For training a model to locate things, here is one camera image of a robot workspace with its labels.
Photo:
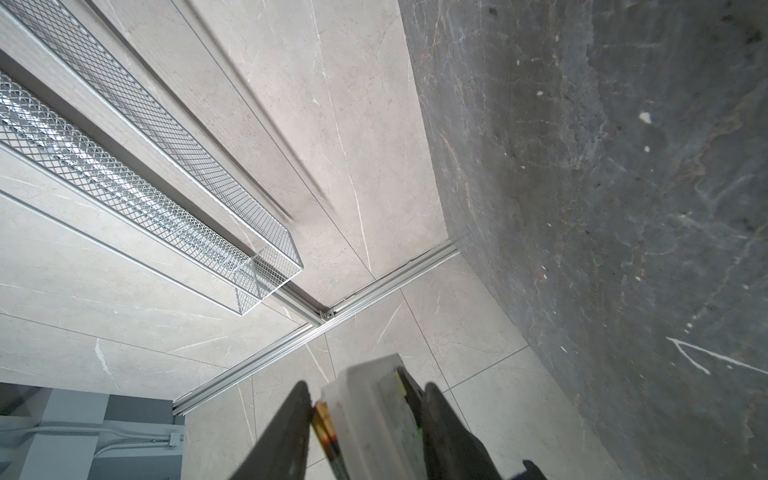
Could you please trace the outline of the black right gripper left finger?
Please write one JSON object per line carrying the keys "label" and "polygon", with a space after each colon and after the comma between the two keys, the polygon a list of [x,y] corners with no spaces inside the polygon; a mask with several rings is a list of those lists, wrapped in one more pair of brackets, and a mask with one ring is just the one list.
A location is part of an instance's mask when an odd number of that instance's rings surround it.
{"label": "black right gripper left finger", "polygon": [[299,381],[231,479],[304,479],[312,416],[308,385]]}

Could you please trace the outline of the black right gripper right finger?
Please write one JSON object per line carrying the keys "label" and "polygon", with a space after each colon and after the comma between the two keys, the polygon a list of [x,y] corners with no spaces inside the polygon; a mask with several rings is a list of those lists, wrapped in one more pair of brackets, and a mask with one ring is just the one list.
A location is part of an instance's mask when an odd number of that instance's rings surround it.
{"label": "black right gripper right finger", "polygon": [[419,420],[428,479],[502,479],[484,444],[433,383],[424,388]]}

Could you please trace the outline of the red black AAA battery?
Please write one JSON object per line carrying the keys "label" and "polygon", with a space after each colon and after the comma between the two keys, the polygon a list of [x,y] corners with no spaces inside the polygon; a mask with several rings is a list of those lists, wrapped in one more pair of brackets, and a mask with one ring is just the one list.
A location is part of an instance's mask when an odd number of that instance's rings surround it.
{"label": "red black AAA battery", "polygon": [[320,442],[331,470],[338,480],[349,480],[347,470],[341,452],[338,436],[330,418],[330,411],[325,402],[318,401],[312,411],[312,429]]}

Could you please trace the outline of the white remote control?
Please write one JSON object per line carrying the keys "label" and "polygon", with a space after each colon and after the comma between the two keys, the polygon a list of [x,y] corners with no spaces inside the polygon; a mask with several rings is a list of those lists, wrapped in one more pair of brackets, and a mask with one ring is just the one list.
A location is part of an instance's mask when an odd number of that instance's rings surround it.
{"label": "white remote control", "polygon": [[425,479],[423,437],[397,354],[351,366],[322,387],[350,479]]}

